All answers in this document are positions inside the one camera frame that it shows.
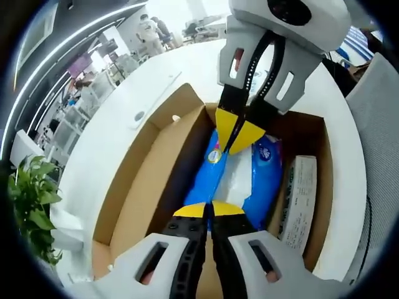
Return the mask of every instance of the round hole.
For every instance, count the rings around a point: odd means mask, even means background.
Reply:
[[[144,111],[140,111],[139,113],[136,114],[135,121],[141,120],[143,116],[144,116]]]

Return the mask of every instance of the potted plant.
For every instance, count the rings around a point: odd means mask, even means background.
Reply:
[[[14,204],[14,215],[19,232],[39,258],[56,265],[62,253],[55,254],[52,247],[55,229],[50,221],[50,204],[61,201],[58,187],[46,179],[46,175],[56,166],[44,161],[43,156],[32,158],[28,164],[26,157],[9,177],[9,195]]]

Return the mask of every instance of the white box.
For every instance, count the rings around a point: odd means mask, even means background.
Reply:
[[[317,189],[317,161],[314,156],[296,156],[289,171],[280,240],[304,253]]]

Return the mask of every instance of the gray chair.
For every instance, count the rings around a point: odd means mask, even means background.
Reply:
[[[398,72],[382,55],[375,54],[359,83],[348,94],[347,103],[363,146],[367,194],[372,207],[371,238],[363,275],[378,257],[399,213]],[[346,282],[357,277],[367,246],[369,222],[367,205],[362,236]]]

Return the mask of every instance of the person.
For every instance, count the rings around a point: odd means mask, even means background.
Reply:
[[[160,35],[160,39],[161,41],[166,44],[170,50],[173,50],[175,48],[175,45],[173,45],[172,43],[172,35],[170,34],[169,29],[167,28],[165,22],[163,22],[162,20],[159,20],[159,18],[157,17],[152,17],[151,20],[153,20],[154,22],[156,22],[156,24],[158,25],[158,28],[161,30],[162,32],[162,36]]]
[[[138,25],[138,32],[136,33],[137,38],[146,45],[148,55],[150,57],[164,53],[165,49],[162,46],[159,36],[163,36],[161,30],[159,30],[156,22],[148,18],[148,14],[143,14],[140,17],[140,23]]]

